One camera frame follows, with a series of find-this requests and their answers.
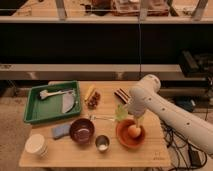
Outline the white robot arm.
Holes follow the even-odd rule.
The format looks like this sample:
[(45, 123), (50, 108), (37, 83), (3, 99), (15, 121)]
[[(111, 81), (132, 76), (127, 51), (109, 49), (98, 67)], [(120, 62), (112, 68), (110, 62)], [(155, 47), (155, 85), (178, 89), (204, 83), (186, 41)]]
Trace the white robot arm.
[(161, 97), (158, 94), (160, 88), (161, 82), (157, 76), (144, 76), (129, 89), (128, 112), (133, 116), (143, 115), (146, 110), (154, 112), (209, 156), (213, 156), (213, 125)]

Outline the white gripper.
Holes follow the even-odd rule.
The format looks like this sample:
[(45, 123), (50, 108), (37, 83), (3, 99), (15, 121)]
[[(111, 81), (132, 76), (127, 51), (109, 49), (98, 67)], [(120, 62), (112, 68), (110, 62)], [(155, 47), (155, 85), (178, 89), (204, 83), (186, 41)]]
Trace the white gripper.
[(134, 122), (136, 128), (139, 128), (139, 117), (141, 117), (145, 111), (146, 106), (143, 99), (130, 98), (127, 101), (126, 108), (129, 114), (135, 116)]

